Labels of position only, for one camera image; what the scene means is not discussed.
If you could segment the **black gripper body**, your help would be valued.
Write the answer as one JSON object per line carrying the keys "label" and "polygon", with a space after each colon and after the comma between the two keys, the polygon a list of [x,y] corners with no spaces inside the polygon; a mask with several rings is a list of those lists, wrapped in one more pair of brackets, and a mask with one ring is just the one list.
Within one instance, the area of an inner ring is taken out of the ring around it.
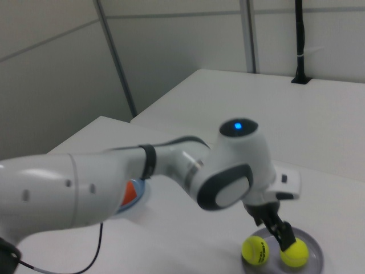
{"label": "black gripper body", "polygon": [[248,214],[254,219],[256,225],[280,225],[282,220],[278,216],[280,202],[268,202],[262,205],[244,204]]}

